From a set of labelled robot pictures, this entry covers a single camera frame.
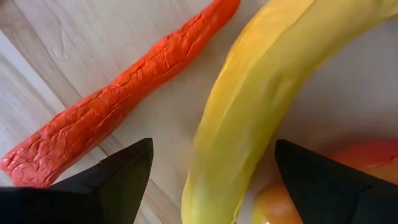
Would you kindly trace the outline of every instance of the yellow banana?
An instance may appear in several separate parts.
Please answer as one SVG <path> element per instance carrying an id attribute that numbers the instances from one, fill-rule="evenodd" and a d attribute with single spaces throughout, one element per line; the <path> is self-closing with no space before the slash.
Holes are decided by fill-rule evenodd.
<path id="1" fill-rule="evenodd" d="M 184 224 L 231 224 L 269 140 L 304 81 L 398 0 L 270 0 L 233 45 L 195 136 Z"/>

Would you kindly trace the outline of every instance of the wooden surface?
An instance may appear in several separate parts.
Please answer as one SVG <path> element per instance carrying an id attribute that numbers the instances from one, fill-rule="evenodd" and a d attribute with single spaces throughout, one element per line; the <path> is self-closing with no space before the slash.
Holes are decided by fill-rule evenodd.
<path id="1" fill-rule="evenodd" d="M 115 78 L 210 0 L 0 0 L 0 156 L 57 112 Z M 63 174 L 143 137 L 155 157 L 137 224 L 180 223 L 192 139 L 236 36 L 265 0 L 242 0 L 234 19 L 180 76 L 142 102 L 109 138 Z M 371 30 L 328 62 L 295 100 L 276 138 L 330 150 L 398 137 L 398 22 Z M 255 174 L 238 224 L 274 178 L 272 150 Z M 0 174 L 0 184 L 10 180 Z"/>

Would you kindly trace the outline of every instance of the orange carrot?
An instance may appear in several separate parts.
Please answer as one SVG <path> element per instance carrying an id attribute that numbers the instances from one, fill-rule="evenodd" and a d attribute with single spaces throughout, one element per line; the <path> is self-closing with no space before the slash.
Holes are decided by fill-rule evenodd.
<path id="1" fill-rule="evenodd" d="M 150 92 L 186 68 L 234 15 L 240 0 L 213 0 L 109 86 L 56 115 L 0 166 L 16 186 L 48 187 L 119 126 Z"/>

